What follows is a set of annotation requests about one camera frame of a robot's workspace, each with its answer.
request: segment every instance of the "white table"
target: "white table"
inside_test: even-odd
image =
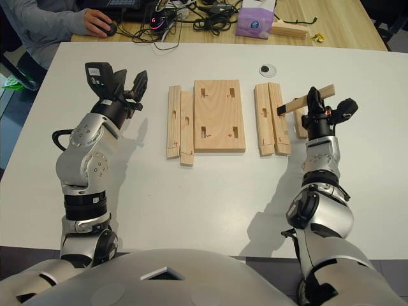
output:
[[[75,127],[97,101],[84,64],[109,62],[128,69],[126,85],[146,69],[144,109],[124,126],[111,163],[108,206],[122,251],[205,249],[227,255],[293,258],[284,213],[297,194],[305,158],[288,115],[292,155],[260,158],[253,89],[278,82],[285,102],[310,86],[335,84],[336,106],[353,98],[360,109],[337,127],[340,182],[355,216],[349,240],[370,259],[408,259],[406,161],[408,54],[263,45],[182,44],[171,52],[132,43],[63,43],[0,184],[0,244],[58,249],[63,197],[55,174],[58,129]],[[264,63],[277,68],[267,79]],[[193,168],[166,160],[170,85],[192,90],[198,79],[239,79],[247,151],[196,154]]]

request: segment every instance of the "cable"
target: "cable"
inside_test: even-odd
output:
[[[316,21],[317,21],[317,17],[314,17],[312,22],[299,21],[298,19],[296,19],[296,21],[286,21],[286,20],[283,20],[283,22],[285,22],[285,23],[287,23],[287,24],[314,24]]]
[[[231,8],[224,9],[218,12],[212,14],[211,9],[215,8],[217,5],[220,3],[215,3],[213,7],[211,8],[206,8],[203,6],[198,6],[196,3],[194,3],[194,8],[191,8],[191,6],[188,6],[187,8],[192,11],[194,14],[199,16],[200,18],[197,18],[194,21],[190,20],[179,20],[181,23],[188,23],[188,24],[193,24],[193,29],[195,31],[210,31],[213,35],[219,36],[221,32],[227,31],[231,28],[231,24],[234,24],[238,20],[233,20],[231,21],[230,18],[232,15],[236,14],[239,12],[239,9],[237,8],[237,5],[241,2],[242,0],[237,0],[234,5],[231,5]],[[198,13],[195,9],[199,9],[200,11],[203,11],[207,13],[209,16],[204,17],[200,13]]]
[[[182,27],[180,27],[180,32],[179,32],[179,34],[178,34],[178,41],[177,41],[177,44],[175,45],[175,46],[173,46],[173,47],[170,47],[170,48],[159,48],[158,47],[158,45],[156,44],[156,42],[157,41],[160,41],[161,40],[161,37],[164,35],[164,34],[166,34],[166,32],[167,31],[170,31],[171,30],[171,28],[166,28],[166,29],[164,29],[163,31],[159,31],[159,32],[154,32],[154,33],[152,33],[152,31],[150,30],[150,27],[148,26],[148,27],[146,27],[146,24],[148,23],[147,21],[147,17],[149,16],[149,20],[152,18],[152,14],[153,14],[153,12],[154,11],[156,11],[158,8],[160,8],[160,5],[162,5],[162,7],[160,8],[160,10],[163,10],[163,9],[165,9],[165,7],[167,7],[166,5],[167,5],[168,3],[166,3],[166,4],[162,4],[162,3],[159,3],[158,5],[156,4],[156,3],[149,3],[147,6],[146,6],[146,9],[145,9],[145,15],[143,16],[143,21],[142,21],[142,23],[141,23],[141,25],[140,25],[140,29],[139,29],[139,31],[137,31],[137,32],[135,32],[134,34],[132,34],[132,33],[130,33],[128,30],[126,30],[125,29],[125,27],[123,26],[123,24],[122,24],[122,21],[123,21],[123,14],[124,14],[124,12],[126,11],[126,10],[122,10],[122,14],[121,14],[121,16],[120,16],[120,22],[118,23],[118,29],[120,30],[120,32],[118,31],[117,33],[118,34],[120,34],[120,35],[123,35],[123,36],[126,36],[126,37],[129,37],[129,38],[131,38],[132,39],[132,42],[134,42],[134,43],[153,43],[154,44],[154,46],[158,49],[158,50],[162,50],[162,51],[164,51],[164,50],[171,50],[171,49],[174,49],[174,48],[177,48],[179,45],[180,45],[180,38],[181,38],[181,30],[182,30]],[[172,5],[173,5],[173,7],[174,7],[174,9],[175,9],[175,11],[176,11],[176,13],[178,13],[178,8],[173,4],[173,3],[171,3]],[[176,18],[175,18],[175,21],[174,21],[174,25],[175,25],[175,32],[173,33],[173,34],[175,34],[176,32],[177,32],[177,21],[178,21],[178,18],[179,18],[179,16],[180,16],[180,14],[178,14],[177,16],[176,16]]]
[[[73,129],[62,129],[60,131],[55,131],[52,133],[52,141],[58,148],[60,148],[62,151],[65,151],[66,148],[59,142],[59,137],[62,135],[70,135],[72,131]]]

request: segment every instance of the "black chair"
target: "black chair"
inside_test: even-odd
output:
[[[408,0],[361,0],[361,3],[375,20],[374,26],[389,50],[387,42],[393,35],[401,29],[408,31]],[[387,29],[381,29],[381,24],[386,24]]]
[[[17,33],[12,28],[3,8],[0,6],[0,23],[1,23],[1,42],[0,42],[0,62],[4,67],[22,84],[25,88],[37,91],[43,82],[46,69],[42,68],[37,62],[25,52],[15,67],[5,56],[6,51],[13,52],[22,45]]]

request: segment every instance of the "green object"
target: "green object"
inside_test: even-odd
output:
[[[13,91],[22,91],[25,88],[13,75],[10,75],[1,87]]]

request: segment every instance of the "keyboard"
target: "keyboard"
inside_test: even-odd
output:
[[[110,0],[108,7],[109,6],[120,6],[120,7],[135,6],[137,2],[138,0]]]

